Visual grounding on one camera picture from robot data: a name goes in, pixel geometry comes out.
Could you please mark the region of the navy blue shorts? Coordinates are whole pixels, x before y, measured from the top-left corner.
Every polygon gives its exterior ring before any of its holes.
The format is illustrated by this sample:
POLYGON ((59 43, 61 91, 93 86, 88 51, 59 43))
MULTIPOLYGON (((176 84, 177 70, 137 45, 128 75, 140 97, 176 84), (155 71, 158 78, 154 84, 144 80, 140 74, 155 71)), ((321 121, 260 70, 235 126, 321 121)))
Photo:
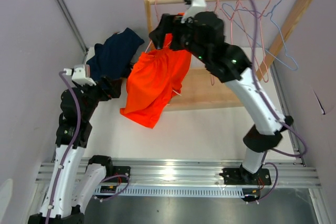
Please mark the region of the navy blue shorts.
POLYGON ((128 78, 132 70, 131 60, 143 44, 144 40, 130 28, 113 34, 104 44, 95 44, 94 56, 87 60, 91 78, 94 81, 102 77, 128 78))

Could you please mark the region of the pink hanger of grey shorts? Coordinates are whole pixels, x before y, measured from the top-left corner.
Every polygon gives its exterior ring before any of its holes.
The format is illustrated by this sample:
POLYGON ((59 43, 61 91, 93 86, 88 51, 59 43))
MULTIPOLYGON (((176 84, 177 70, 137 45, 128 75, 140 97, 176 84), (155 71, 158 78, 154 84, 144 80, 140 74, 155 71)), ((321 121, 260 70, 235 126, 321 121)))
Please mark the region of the pink hanger of grey shorts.
POLYGON ((258 67, 258 68, 256 68, 256 70, 259 70, 260 67, 267 67, 266 63, 265 63, 266 52, 265 52, 265 46, 264 46, 264 40, 263 40, 263 31, 262 31, 263 29, 262 29, 261 20, 262 20, 263 14, 267 10, 268 5, 270 4, 270 2, 271 2, 271 0, 268 2, 268 4, 264 8, 264 10, 261 12, 261 14, 254 15, 251 11, 248 11, 248 9, 242 4, 241 0, 237 0, 236 4, 235 4, 235 9, 234 9, 234 12, 233 12, 233 16, 235 14, 238 15, 239 21, 240 21, 241 26, 242 26, 242 31, 245 33, 245 36, 247 38, 247 41, 248 41, 248 44, 249 44, 250 48, 252 48, 252 37, 248 36, 248 32, 247 32, 247 29, 245 28, 245 24, 244 24, 244 21, 243 21, 243 19, 241 17, 240 12, 247 11, 250 14, 252 14, 254 17, 258 18, 258 24, 259 24, 258 31, 259 31, 259 35, 260 35, 260 42, 261 42, 261 49, 262 49, 262 56, 263 56, 262 58, 263 59, 262 59, 261 62, 259 62, 258 59, 257 59, 257 57, 255 58, 255 63, 256 63, 256 66, 258 67))

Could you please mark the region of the blue wire hanger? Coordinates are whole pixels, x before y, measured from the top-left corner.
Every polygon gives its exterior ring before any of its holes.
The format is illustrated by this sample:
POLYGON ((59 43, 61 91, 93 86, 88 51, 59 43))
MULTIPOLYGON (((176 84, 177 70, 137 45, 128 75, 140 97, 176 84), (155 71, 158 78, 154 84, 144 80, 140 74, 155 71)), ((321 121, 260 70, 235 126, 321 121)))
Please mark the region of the blue wire hanger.
MULTIPOLYGON (((286 56, 287 58, 289 58, 289 59, 292 60, 292 62, 295 64, 295 67, 292 68, 292 67, 288 66, 287 64, 285 64, 283 61, 277 59, 277 57, 275 56, 275 54, 270 52, 270 48, 269 48, 269 49, 265 49, 265 52, 266 52, 266 56, 267 56, 267 55, 271 55, 271 59, 272 59, 272 60, 276 59, 276 60, 278 60, 281 64, 283 64, 284 66, 286 66, 288 69, 290 69, 290 70, 292 70, 292 71, 296 71, 296 70, 298 70, 298 64, 297 64, 297 62, 293 59, 293 57, 287 55, 287 47, 286 47, 286 43, 285 43, 284 37, 283 37, 283 35, 282 35, 281 29, 280 29, 280 27, 278 26, 278 24, 277 24, 277 23, 273 20, 273 18, 272 18, 272 17, 273 17, 273 14, 274 14, 274 11, 275 11, 275 9, 276 9, 276 7, 277 7, 281 2, 282 2, 282 0, 279 0, 279 1, 272 7, 272 9, 271 9, 268 13, 266 13, 266 14, 264 13, 264 14, 263 14, 262 18, 263 18, 263 17, 267 17, 267 16, 269 16, 270 21, 273 23, 274 26, 277 27, 277 29, 278 29, 278 35, 280 36, 280 45, 284 47, 284 50, 285 50, 285 56, 286 56)), ((240 23, 240 21, 239 21, 238 15, 235 14, 235 15, 233 16, 233 12, 234 12, 234 9, 235 9, 235 8, 233 8, 232 5, 230 5, 230 4, 226 4, 226 3, 223 3, 221 7, 222 7, 222 8, 224 9, 224 11, 225 11, 225 12, 232 18, 232 26, 233 26, 233 22, 234 22, 234 23, 235 23, 235 24, 242 30, 241 23, 240 23)), ((265 68, 266 68, 266 75, 268 76, 268 68, 269 68, 269 67, 267 66, 267 67, 265 67, 265 68)))

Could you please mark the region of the pink hanger of navy shorts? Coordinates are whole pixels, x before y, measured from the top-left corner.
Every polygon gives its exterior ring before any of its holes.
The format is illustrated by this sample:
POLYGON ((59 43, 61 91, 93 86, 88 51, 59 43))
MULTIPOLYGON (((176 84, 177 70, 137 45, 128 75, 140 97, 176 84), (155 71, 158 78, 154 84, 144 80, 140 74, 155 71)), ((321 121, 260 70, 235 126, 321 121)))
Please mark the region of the pink hanger of navy shorts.
POLYGON ((221 11, 228 21, 230 21, 230 42, 233 42, 232 18, 224 11, 222 7, 219 6, 219 0, 216 0, 214 13, 218 14, 218 11, 221 11))

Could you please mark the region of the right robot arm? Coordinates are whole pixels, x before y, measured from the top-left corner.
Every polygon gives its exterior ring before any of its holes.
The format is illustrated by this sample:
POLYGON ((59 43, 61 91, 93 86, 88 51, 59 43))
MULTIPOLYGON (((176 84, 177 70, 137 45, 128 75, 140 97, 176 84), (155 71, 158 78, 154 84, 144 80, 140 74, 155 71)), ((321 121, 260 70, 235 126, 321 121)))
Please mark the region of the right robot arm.
POLYGON ((200 12, 187 21, 182 15, 163 14, 149 38, 161 49, 167 34, 172 35, 170 49, 187 50, 198 58, 213 76, 239 98, 254 125, 244 136, 244 161, 239 167, 237 184, 251 184, 258 179, 266 152, 280 143, 282 132, 293 118, 277 112, 275 106, 254 80, 252 62, 244 51, 225 42, 224 21, 213 12, 200 12))

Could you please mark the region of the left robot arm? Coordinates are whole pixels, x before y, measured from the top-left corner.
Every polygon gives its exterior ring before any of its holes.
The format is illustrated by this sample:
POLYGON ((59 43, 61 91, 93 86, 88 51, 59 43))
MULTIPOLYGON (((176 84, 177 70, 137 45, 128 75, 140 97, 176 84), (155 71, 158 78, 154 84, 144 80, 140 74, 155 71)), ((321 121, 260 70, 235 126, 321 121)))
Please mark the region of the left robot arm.
POLYGON ((90 85, 66 82, 61 95, 61 114, 56 132, 55 164, 46 197, 39 213, 31 215, 28 223, 83 223, 86 207, 94 190, 103 182, 129 184, 127 173, 118 174, 112 158, 94 155, 88 161, 84 177, 76 183, 81 159, 86 150, 92 125, 90 119, 99 102, 119 98, 122 79, 102 77, 90 85))

